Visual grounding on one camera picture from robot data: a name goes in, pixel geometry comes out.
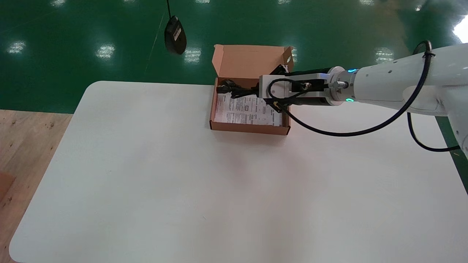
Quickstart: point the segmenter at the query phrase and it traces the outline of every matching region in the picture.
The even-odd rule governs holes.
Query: white table
[[[211,131],[212,86],[101,81],[85,92],[10,245],[27,263],[468,262],[449,153],[406,119],[365,136]],[[293,107],[356,131],[395,111]],[[420,139],[445,146],[434,117]]]

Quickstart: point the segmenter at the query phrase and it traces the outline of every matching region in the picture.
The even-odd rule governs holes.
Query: box flap
[[[246,79],[258,79],[280,64],[290,68],[294,65],[291,47],[253,45],[217,44],[214,46],[212,62],[219,77]]]

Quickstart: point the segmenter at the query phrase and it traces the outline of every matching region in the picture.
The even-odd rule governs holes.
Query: green epoxy floor
[[[465,0],[172,1],[182,56],[164,48],[164,0],[0,0],[0,109],[73,113],[99,80],[211,85],[215,44],[291,45],[295,70],[373,65],[424,39],[461,43],[453,29],[468,15]],[[464,154],[452,156],[468,186]]]

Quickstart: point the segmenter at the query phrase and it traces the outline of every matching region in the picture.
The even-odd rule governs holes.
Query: open cardboard box
[[[215,45],[213,66],[218,77],[214,83],[211,104],[210,128],[227,132],[254,132],[287,135],[291,126],[289,116],[282,114],[282,126],[234,124],[215,122],[218,94],[216,87],[221,81],[230,79],[243,88],[255,87],[261,75],[270,74],[278,65],[287,65],[289,71],[294,67],[292,47],[252,46],[252,45]]]

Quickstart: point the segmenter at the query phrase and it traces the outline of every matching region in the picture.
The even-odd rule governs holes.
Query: floor line
[[[148,65],[149,65],[149,62],[151,60],[151,55],[152,55],[153,49],[154,49],[154,44],[156,44],[156,39],[158,39],[159,29],[161,28],[161,24],[162,24],[163,19],[164,19],[164,14],[162,14],[161,21],[159,22],[158,31],[156,32],[156,37],[154,38],[153,46],[151,48],[151,51],[149,52],[148,63],[146,64],[146,68],[145,68],[145,71],[143,72],[143,76],[146,74],[146,70],[148,69]]]
[[[46,17],[46,16],[48,16],[48,15],[51,15],[52,13],[55,13],[55,12],[56,12],[56,10],[54,10],[54,11],[52,11],[52,12],[48,12],[47,14],[44,14],[44,15],[40,15],[40,16],[38,16],[38,17],[32,19],[32,20],[29,20],[29,21],[24,22],[24,23],[22,23],[22,24],[19,24],[19,25],[16,25],[16,26],[14,26],[14,27],[5,29],[5,30],[3,30],[2,32],[0,32],[0,34],[2,34],[2,33],[4,33],[4,32],[7,32],[7,31],[10,31],[10,30],[12,30],[12,29],[15,29],[15,28],[17,28],[17,27],[20,27],[20,26],[22,26],[22,25],[29,24],[29,23],[31,23],[31,22],[33,22],[33,21],[36,21],[36,20],[41,19],[41,18],[44,18],[44,17]]]

